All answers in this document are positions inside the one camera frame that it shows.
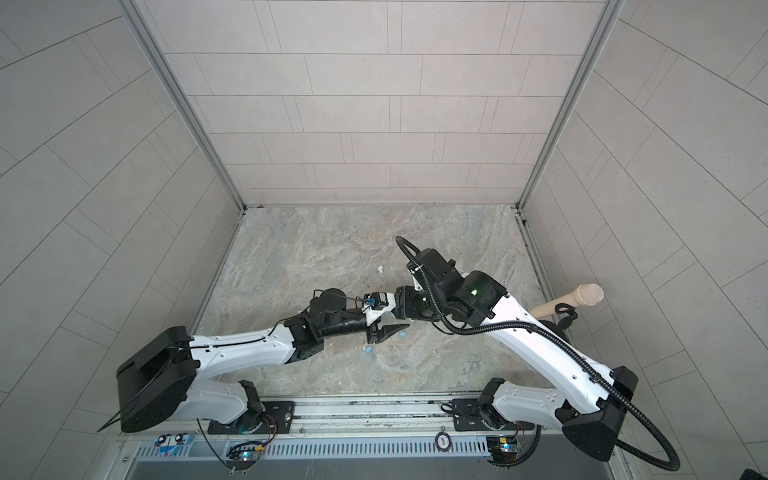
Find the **green circuit board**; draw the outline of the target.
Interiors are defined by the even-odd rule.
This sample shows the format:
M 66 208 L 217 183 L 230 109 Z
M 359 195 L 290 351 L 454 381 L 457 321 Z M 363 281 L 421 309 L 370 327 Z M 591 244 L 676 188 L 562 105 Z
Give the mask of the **green circuit board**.
M 248 441 L 232 446 L 227 452 L 227 460 L 240 469 L 247 469 L 261 459 L 265 443 Z
M 486 438 L 487 449 L 490 457 L 488 462 L 497 467 L 512 467 L 518 464 L 521 458 L 518 441 L 515 438 L 509 440 L 507 437 Z

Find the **left green circuit board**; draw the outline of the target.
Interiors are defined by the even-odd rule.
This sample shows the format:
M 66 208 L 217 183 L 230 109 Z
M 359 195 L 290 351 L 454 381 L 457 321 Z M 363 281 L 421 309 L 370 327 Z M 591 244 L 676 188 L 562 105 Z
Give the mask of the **left green circuit board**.
M 248 441 L 232 446 L 227 452 L 227 460 L 240 469 L 247 469 L 261 459 L 265 443 Z

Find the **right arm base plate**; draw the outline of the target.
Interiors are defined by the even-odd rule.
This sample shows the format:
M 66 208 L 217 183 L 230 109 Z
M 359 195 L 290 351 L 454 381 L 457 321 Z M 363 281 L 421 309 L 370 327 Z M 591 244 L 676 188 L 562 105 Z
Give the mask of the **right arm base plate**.
M 510 422 L 503 420 L 499 426 L 495 426 L 481 415 L 478 401 L 471 398 L 455 398 L 444 402 L 441 410 L 449 415 L 458 432 L 480 431 L 535 431 L 536 426 L 529 422 Z

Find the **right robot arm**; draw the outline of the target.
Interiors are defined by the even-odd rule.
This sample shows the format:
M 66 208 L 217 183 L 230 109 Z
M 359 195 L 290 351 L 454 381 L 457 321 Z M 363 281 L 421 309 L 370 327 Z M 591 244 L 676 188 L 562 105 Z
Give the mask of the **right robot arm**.
M 648 422 L 632 403 L 638 378 L 630 369 L 609 368 L 579 352 L 556 325 L 539 321 L 488 274 L 462 275 L 454 261 L 432 248 L 420 250 L 403 237 L 396 243 L 414 279 L 413 285 L 396 291 L 396 317 L 431 321 L 443 333 L 494 338 L 551 383 L 545 390 L 491 379 L 478 401 L 488 426 L 499 429 L 524 421 L 554 428 L 600 461 L 608 460 L 615 448 L 640 455 L 618 438 L 627 415 Z

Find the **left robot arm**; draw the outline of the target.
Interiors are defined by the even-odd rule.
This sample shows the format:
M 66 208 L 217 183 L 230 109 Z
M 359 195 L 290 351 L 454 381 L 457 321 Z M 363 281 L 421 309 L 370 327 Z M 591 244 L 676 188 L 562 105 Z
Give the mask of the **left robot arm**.
M 373 292 L 357 299 L 339 289 L 322 290 L 298 314 L 266 330 L 223 336 L 192 335 L 170 327 L 116 372 L 118 411 L 106 425 L 122 432 L 148 430 L 167 420 L 207 420 L 214 434 L 250 434 L 278 428 L 255 384 L 219 382 L 221 375 L 264 365 L 284 365 L 321 353 L 329 337 L 365 333 L 379 344 L 406 329 L 415 291 Z

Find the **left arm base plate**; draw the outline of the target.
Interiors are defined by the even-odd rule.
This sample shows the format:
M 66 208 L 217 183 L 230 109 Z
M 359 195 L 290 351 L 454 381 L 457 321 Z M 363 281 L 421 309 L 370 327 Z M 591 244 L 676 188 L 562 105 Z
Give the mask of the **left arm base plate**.
M 211 421 L 206 433 L 212 435 L 287 434 L 296 404 L 292 401 L 267 401 L 262 412 L 247 411 L 230 424 Z

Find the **aluminium corner frame post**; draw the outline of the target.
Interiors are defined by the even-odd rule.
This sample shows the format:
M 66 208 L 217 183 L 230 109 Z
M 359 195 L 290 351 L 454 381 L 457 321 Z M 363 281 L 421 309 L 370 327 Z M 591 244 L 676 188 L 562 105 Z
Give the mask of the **aluminium corner frame post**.
M 166 60 L 159 44 L 153 37 L 148 24 L 140 12 L 135 1 L 116 0 L 118 10 L 125 19 L 129 30 L 136 39 L 138 45 L 145 54 L 149 64 L 156 73 L 161 85 L 169 95 L 177 109 L 182 121 L 189 130 L 192 138 L 201 150 L 203 156 L 214 169 L 216 175 L 223 183 L 229 196 L 234 201 L 241 215 L 244 215 L 247 206 L 243 202 L 233 180 L 226 171 L 220 156 L 216 152 L 203 125 L 195 113 L 188 97 L 183 92 L 181 85 L 172 72 L 170 64 Z
M 577 65 L 573 78 L 570 81 L 562 104 L 557 111 L 552 126 L 546 136 L 542 150 L 537 157 L 536 163 L 527 181 L 521 197 L 516 204 L 516 209 L 523 212 L 531 202 L 534 191 L 544 173 L 546 165 L 557 145 L 557 142 L 573 112 L 576 103 L 585 88 L 590 73 L 594 69 L 600 52 L 610 35 L 613 25 L 617 21 L 619 12 L 623 6 L 621 0 L 606 1 L 593 32 L 586 44 L 585 51 Z

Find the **right green circuit board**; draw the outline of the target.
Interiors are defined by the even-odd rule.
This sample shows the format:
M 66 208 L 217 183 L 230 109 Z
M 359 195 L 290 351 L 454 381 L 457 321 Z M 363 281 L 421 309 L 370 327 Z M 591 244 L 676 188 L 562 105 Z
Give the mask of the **right green circuit board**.
M 487 449 L 490 457 L 488 462 L 497 467 L 512 467 L 518 464 L 521 458 L 518 441 L 515 438 L 509 440 L 507 437 L 486 438 Z

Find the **black round stand base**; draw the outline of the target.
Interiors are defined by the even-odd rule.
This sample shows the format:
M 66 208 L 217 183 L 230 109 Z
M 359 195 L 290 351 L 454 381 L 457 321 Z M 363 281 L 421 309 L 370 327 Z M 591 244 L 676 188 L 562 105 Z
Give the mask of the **black round stand base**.
M 572 326 L 573 322 L 579 317 L 576 308 L 566 303 L 558 303 L 554 307 L 554 313 L 552 316 L 555 318 L 555 322 L 542 320 L 541 323 L 549 330 L 554 332 L 566 343 L 570 343 L 566 331 Z

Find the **aluminium corner frame post left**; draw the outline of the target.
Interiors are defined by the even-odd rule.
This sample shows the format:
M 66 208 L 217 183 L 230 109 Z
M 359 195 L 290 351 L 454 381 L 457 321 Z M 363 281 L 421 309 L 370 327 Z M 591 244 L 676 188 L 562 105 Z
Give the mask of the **aluminium corner frame post left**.
M 183 92 L 181 85 L 172 72 L 170 64 L 166 60 L 159 44 L 153 37 L 148 24 L 140 12 L 135 1 L 116 0 L 118 10 L 125 19 L 129 30 L 136 39 L 138 45 L 145 54 L 149 64 L 156 73 L 161 85 L 169 95 L 177 109 L 182 121 L 189 130 L 192 138 L 201 150 L 203 156 L 214 169 L 216 175 L 223 183 L 229 196 L 234 201 L 241 215 L 244 215 L 247 206 L 243 202 L 233 180 L 226 171 L 220 156 L 216 152 L 203 125 L 195 113 L 188 97 Z

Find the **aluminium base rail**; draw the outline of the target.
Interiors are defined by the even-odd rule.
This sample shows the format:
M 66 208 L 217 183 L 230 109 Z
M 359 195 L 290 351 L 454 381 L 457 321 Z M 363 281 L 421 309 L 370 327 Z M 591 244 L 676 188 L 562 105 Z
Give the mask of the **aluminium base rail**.
M 207 419 L 230 424 L 247 411 L 264 410 L 264 401 L 249 381 L 202 382 L 186 391 L 167 388 L 155 393 L 121 392 L 119 396 L 118 421 L 124 433 L 145 431 L 166 421 Z M 522 421 L 564 433 L 596 427 L 599 434 L 617 435 L 626 414 L 625 407 L 611 394 L 578 409 L 575 401 L 554 389 L 523 387 L 501 378 L 491 379 L 475 400 L 483 418 L 495 426 L 503 420 Z M 308 418 L 322 422 L 366 420 L 405 424 L 419 418 L 449 416 L 440 408 L 449 400 L 435 395 L 306 397 L 280 401 L 296 404 L 293 421 Z

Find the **small round speaker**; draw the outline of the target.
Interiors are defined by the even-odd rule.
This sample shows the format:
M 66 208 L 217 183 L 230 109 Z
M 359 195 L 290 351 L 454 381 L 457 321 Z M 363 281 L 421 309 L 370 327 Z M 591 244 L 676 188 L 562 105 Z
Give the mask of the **small round speaker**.
M 441 431 L 436 434 L 434 443 L 435 448 L 439 452 L 449 452 L 453 445 L 450 435 L 445 431 Z

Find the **aluminium corner frame post right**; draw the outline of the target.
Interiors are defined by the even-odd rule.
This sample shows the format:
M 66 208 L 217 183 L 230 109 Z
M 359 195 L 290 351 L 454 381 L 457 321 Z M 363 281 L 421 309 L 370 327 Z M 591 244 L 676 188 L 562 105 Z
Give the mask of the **aluminium corner frame post right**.
M 606 1 L 593 32 L 586 44 L 585 51 L 577 65 L 573 78 L 570 81 L 562 104 L 557 111 L 552 126 L 546 136 L 542 150 L 537 157 L 536 163 L 527 181 L 521 197 L 516 204 L 516 209 L 523 212 L 531 202 L 534 191 L 544 173 L 546 165 L 557 145 L 557 142 L 573 112 L 576 103 L 585 88 L 590 73 L 594 69 L 600 52 L 610 35 L 613 25 L 617 21 L 619 12 L 623 6 L 621 0 Z

